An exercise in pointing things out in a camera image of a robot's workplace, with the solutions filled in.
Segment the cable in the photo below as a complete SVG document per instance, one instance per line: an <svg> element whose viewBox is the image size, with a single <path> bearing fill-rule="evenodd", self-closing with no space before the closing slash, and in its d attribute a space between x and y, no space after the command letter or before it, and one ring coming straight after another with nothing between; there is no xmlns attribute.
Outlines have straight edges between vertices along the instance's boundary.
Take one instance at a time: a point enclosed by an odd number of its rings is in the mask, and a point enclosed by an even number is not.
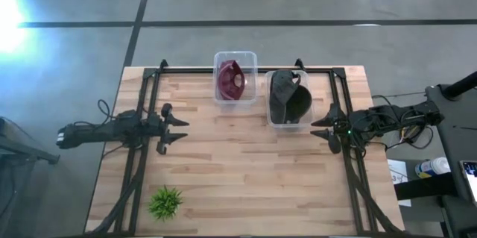
<svg viewBox="0 0 477 238"><path fill-rule="evenodd" d="M417 128L419 128L419 126L413 126L411 130L409 130L409 128L411 127L407 127L407 128L403 128L401 129L401 131L399 131L399 138L402 140L403 138L410 138L410 137L405 137L405 136L410 136ZM415 134L412 138L415 138L417 137L417 135L421 132L422 128L419 130L419 132L417 132L417 134Z"/></svg>
<svg viewBox="0 0 477 238"><path fill-rule="evenodd" d="M472 128L472 127L459 127L460 129L464 129L464 130L477 130L477 128Z"/></svg>
<svg viewBox="0 0 477 238"><path fill-rule="evenodd" d="M425 94L425 92L400 93L400 94L396 94L396 95L384 95L384 97L398 97L398 96L416 95L416 94Z"/></svg>
<svg viewBox="0 0 477 238"><path fill-rule="evenodd" d="M393 111L394 115L396 116L396 119L398 119L397 117L397 114L396 114L396 111L394 111L393 109L393 105L389 102L389 100L386 98L386 96L383 96L383 95L373 95L371 96L371 98L382 98L386 101L386 103L388 103L389 107L391 108L391 110Z"/></svg>
<svg viewBox="0 0 477 238"><path fill-rule="evenodd" d="M402 122L404 119L406 119L405 116L406 116L407 114L409 114L411 111L414 111L414 112L416 112L416 113L419 113L419 112L416 111L416 110L408 110L408 111L404 112L404 114L401 116L401 122ZM420 136L420 135L422 134L422 132L423 132L426 128L431 131L431 137L429 138L429 141L428 141L425 145L423 145L423 146L417 146L417 145L413 144L411 140L413 140L414 138ZM426 127L422 127L422 126L421 126L421 129L420 129L420 130L417 132L417 134L415 134L413 137L405 137L404 135L401 135L401 134L402 134L402 132L399 133L399 136L401 137L401 140L404 141L405 143L408 143L408 145L410 145L411 147L413 147L413 148L415 148L415 149L425 149L425 148L427 148L427 147L431 144L432 140L434 139L434 131L433 131L432 128L430 128L429 126L426 126Z"/></svg>
<svg viewBox="0 0 477 238"><path fill-rule="evenodd" d="M106 152L106 153L104 153L103 156L101 157L101 159L104 159L104 157L106 157L106 155L108 155L108 154L111 153L111 152L117 151L118 149L120 149L120 148L122 148L122 147L124 147L124 144L123 144L123 145L120 145L119 147L114 148L114 149L112 149L112 150L110 150L110 151L108 151L108 152Z"/></svg>
<svg viewBox="0 0 477 238"><path fill-rule="evenodd" d="M388 146L387 148L385 148L385 152L388 151L388 149L395 148L395 147L397 147L398 145L402 145L402 144L404 144L404 143L405 143L405 142L398 142L398 143L396 143L396 144L394 144L394 145L390 145L390 146Z"/></svg>
<svg viewBox="0 0 477 238"><path fill-rule="evenodd" d="M367 116L364 116L364 117L358 119L357 121L355 121L355 122L351 125L351 128L350 128L350 131L351 131L351 135L350 135L350 136L351 136L351 141L352 141L352 143L354 144L354 146L355 146L356 148L358 148L358 149L361 151L361 153L364 153L364 152L366 151L365 144L358 144L358 142L357 142L356 139L355 139L355 136L354 136L354 135L355 135L355 132L353 131L353 129L354 129L355 125L356 125L358 122L360 122L360 121L363 120L363 119L367 119L367 118L369 118L369 117L371 117L371 116L386 116L386 117L388 117L388 118L394 120L395 122L397 122L397 123L399 124L399 121L398 121L398 120L396 120L396 119L393 118L392 116L389 116L389 115L386 114L386 113L372 113L372 114L369 114L369 115L367 115Z"/></svg>
<svg viewBox="0 0 477 238"><path fill-rule="evenodd" d="M104 111L101 104L104 104L104 106L106 107L106 111ZM89 125L89 126L94 127L93 130L97 130L97 129L103 127L106 124L106 122L108 121L108 119L117 119L117 117L115 117L111 114L110 106L106 103L105 100L99 99L97 105L98 105L99 111L101 111L101 113L103 113L106 116L106 118L104 118L104 121L100 125L95 125L91 122L85 122L85 121L73 122L73 125L76 126L78 124L85 124L85 125Z"/></svg>
<svg viewBox="0 0 477 238"><path fill-rule="evenodd" d="M356 152L358 152L358 149L357 149L355 146L353 146L353 148L355 149L355 154L356 154ZM365 149L363 152L361 152L361 157L362 157L362 158L366 157L366 149ZM357 160L356 158L354 158L353 156L351 156L351 154L350 154L350 158L352 158L353 160Z"/></svg>
<svg viewBox="0 0 477 238"><path fill-rule="evenodd" d="M383 145L384 147L388 147L388 145L384 144L383 142L377 142L377 141L369 141L367 142L368 144L380 144L380 145Z"/></svg>

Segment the black metal frame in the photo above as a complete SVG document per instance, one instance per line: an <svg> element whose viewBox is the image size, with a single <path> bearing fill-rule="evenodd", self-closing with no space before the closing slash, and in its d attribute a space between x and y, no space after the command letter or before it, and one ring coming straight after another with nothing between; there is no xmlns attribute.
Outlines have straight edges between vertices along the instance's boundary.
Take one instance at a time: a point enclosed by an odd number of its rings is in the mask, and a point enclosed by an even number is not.
<svg viewBox="0 0 477 238"><path fill-rule="evenodd" d="M149 104L148 113L154 112L154 107L155 107L156 99L159 92L159 80L160 80L161 74L172 74L172 73L212 74L213 73L212 67L168 68L167 66L168 66L167 62L163 60L159 68L144 69L141 89L139 91L139 100L138 100L137 109L136 109L138 114L142 115L148 81L152 77L154 77L154 81L153 81L151 101ZM258 68L258 73L266 73L268 71L274 71L277 69L303 69L310 74L319 73L319 74L328 75L333 101L335 103L340 102L340 99L338 96L338 87L336 85L336 78L339 78L342 89L343 89L344 103L346 105L347 112L350 113L353 111L353 106L351 104L350 91L348 88L347 78L346 78L346 73L344 71L344 68L305 69L303 62L300 59L297 59L295 63L295 67L278 68L278 67L264 66L264 67ZM126 162L126 167L124 170L124 177L123 177L123 183L121 188L121 197L116 202L110 214L108 214L108 216L104 219L104 221L92 233L86 233L83 235L83 237L105 237L106 235L112 236L112 237L114 237L115 235L117 237L134 236L136 232L137 215L139 212L139 202L141 198L142 182L143 182L144 173L145 173L145 164L146 164L146 159L148 156L149 138L145 137L142 141L142 144L143 146L140 148L141 155L139 158L139 164L137 166L136 174L131 179L136 150L130 149L127 155L127 162ZM364 233L366 233L367 235L381 234L377 232L378 228L376 224L376 218L372 214L368 206L366 207L366 211L367 211L368 222L370 223L370 231L364 230L356 187L354 186L353 183L350 183L352 179L352 175L355 172L353 165L351 163L352 158L350 155L350 150L347 150L347 149L343 150L343 159L344 159L344 165L345 165L345 170L347 173L347 180L348 180L348 185L350 190L350 200L351 200L351 206L353 209L353 217L355 221L356 233L358 235L364 234ZM364 159L359 153L356 153L356 162L358 167L359 179L363 187L369 192L370 188L367 181L366 169L364 167ZM123 218L124 218L124 207L127 203L127 200L129 199L129 197L132 195L133 192L134 192L134 197L133 197L133 205L131 210L129 226L127 231L123 231L122 227L123 227ZM113 232L108 233L108 230L110 229L110 227L112 226L114 222L115 222L115 226L114 226Z"/></svg>

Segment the maroon cap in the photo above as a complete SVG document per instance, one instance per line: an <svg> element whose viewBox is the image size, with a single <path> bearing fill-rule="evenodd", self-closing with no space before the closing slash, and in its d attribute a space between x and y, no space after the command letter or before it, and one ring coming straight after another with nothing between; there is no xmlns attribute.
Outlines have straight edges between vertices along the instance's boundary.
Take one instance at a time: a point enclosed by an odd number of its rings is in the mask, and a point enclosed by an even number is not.
<svg viewBox="0 0 477 238"><path fill-rule="evenodd" d="M237 75L240 75L240 86L236 84ZM227 60L221 64L217 86L224 100L240 99L245 89L245 76L235 60Z"/></svg>

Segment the black cable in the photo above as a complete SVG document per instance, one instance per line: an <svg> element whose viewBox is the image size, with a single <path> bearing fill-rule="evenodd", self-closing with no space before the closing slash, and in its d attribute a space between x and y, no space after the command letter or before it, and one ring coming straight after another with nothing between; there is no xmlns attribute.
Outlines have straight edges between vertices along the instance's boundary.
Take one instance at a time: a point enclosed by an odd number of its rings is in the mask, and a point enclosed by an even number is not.
<svg viewBox="0 0 477 238"><path fill-rule="evenodd" d="M425 148L427 148L427 147L431 144L432 139L434 138L434 131L433 131L432 128L430 128L429 126L426 126L425 129L429 129L429 130L431 131L431 137L429 138L429 141L428 141L425 145L423 145L423 146L417 146L417 145L411 143L410 141L406 141L406 142L408 143L408 145L410 145L411 147L416 148L416 149L425 149Z"/></svg>
<svg viewBox="0 0 477 238"><path fill-rule="evenodd" d="M365 144L358 144L358 142L356 141L356 139L355 139L355 137L354 137L355 132L353 131L353 129L354 129L355 125L356 125L358 122L360 122L360 121L363 120L363 119L367 119L367 118L369 118L369 117L371 117L371 116L386 116L386 117L388 117L388 118L394 120L395 122L397 122L397 123L399 124L399 121L398 121L397 119L393 118L392 116L389 116L389 115L386 114L386 113L372 113L372 114L369 114L369 115L367 115L367 116L364 116L364 117L358 119L357 121L355 121L355 122L351 125L351 128L350 128L350 131L351 131L350 136L351 136L351 141L352 141L352 143L354 144L354 146L355 146L356 148L358 148L358 149L361 151L361 153L364 153L364 152L366 151L366 148L364 147Z"/></svg>
<svg viewBox="0 0 477 238"><path fill-rule="evenodd" d="M426 94L426 93L425 92L400 93L400 94L396 94L396 95L384 95L384 97L398 97L398 96L416 95L416 94Z"/></svg>
<svg viewBox="0 0 477 238"><path fill-rule="evenodd" d="M104 157L106 157L106 155L108 155L108 154L111 153L111 152L117 151L118 149L120 149L120 148L122 148L122 147L124 147L124 144L123 144L123 145L120 145L119 147L114 148L114 149L112 149L112 150L110 150L110 151L108 151L108 152L106 152L106 153L104 153L103 156L101 157L101 159L104 159Z"/></svg>
<svg viewBox="0 0 477 238"><path fill-rule="evenodd" d="M390 146L388 146L387 148L385 148L385 152L388 151L388 150L391 149L391 148L397 147L398 145L402 145L402 144L404 144L404 143L405 143L405 142L399 142L399 143L396 143L396 144L394 144L394 145L390 145Z"/></svg>
<svg viewBox="0 0 477 238"><path fill-rule="evenodd" d="M366 149L364 151L359 151L358 149L356 149L356 147L353 147L353 148L355 149L355 154L359 152L361 153L361 157L363 158L366 157ZM351 154L350 154L350 158L353 160L357 160L355 157L351 156Z"/></svg>
<svg viewBox="0 0 477 238"><path fill-rule="evenodd" d="M384 144L383 142L369 141L368 144L380 144L385 147L385 150L388 150L388 145Z"/></svg>
<svg viewBox="0 0 477 238"><path fill-rule="evenodd" d="M371 96L371 98L382 98L386 101L386 103L388 103L389 107L391 108L391 110L393 111L394 115L396 116L396 119L399 119L397 114L396 114L396 111L394 110L393 108L393 105L389 102L389 100L386 98L386 96L383 96L383 95L373 95Z"/></svg>
<svg viewBox="0 0 477 238"><path fill-rule="evenodd" d="M416 111L416 110L408 110L408 111L404 112L404 114L401 116L401 122L405 119L405 116L406 116L407 114L409 114L411 111L414 111L414 112L416 112L416 113L419 113L419 112ZM417 146L417 145L413 144L413 143L411 142L411 140L413 140L414 138L420 136L420 135L422 134L422 132L423 132L426 128L431 131L431 137L429 138L429 141L428 141L425 145L423 145L423 146ZM434 139L434 131L433 131L432 128L430 128L429 126L426 126L426 127L422 127L422 126L421 126L421 129L420 129L420 130L417 132L417 134L415 134L413 137L402 137L402 136L401 136L401 132L399 132L399 137L401 137L401 138L404 140L405 143L408 143L408 145L410 145L411 147L413 147L413 148L415 148L415 149L425 149L425 148L427 148L427 147L431 144L432 140Z"/></svg>
<svg viewBox="0 0 477 238"><path fill-rule="evenodd" d="M106 110L107 110L107 111L104 111L103 107L101 106L101 103L104 104L104 106L106 107ZM92 126L92 127L93 127L93 130L97 130L97 129L103 127L103 126L106 124L106 122L108 121L108 119L117 119L115 116L113 116L113 115L111 114L110 106L106 103L105 100L99 99L97 105L98 105L99 111L101 111L101 113L103 113L103 114L106 116L106 118L104 118L104 121L103 121L100 125L96 125L96 124L94 124L94 123L85 122L85 121L73 122L73 125L76 126L76 125L78 125L78 124L85 124L85 125Z"/></svg>
<svg viewBox="0 0 477 238"><path fill-rule="evenodd" d="M459 127L459 128L460 128L460 129L464 129L464 130L473 130L473 131L477 130L477 128L472 128L472 127Z"/></svg>

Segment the screen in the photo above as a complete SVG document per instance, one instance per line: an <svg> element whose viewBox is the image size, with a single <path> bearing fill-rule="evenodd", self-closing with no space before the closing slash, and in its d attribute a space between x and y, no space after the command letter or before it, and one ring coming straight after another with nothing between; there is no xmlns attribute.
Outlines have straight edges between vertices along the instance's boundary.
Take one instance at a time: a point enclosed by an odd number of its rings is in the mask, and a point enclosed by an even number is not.
<svg viewBox="0 0 477 238"><path fill-rule="evenodd" d="M477 163L463 162L462 166L469 181L469 187L474 201L477 201Z"/></svg>

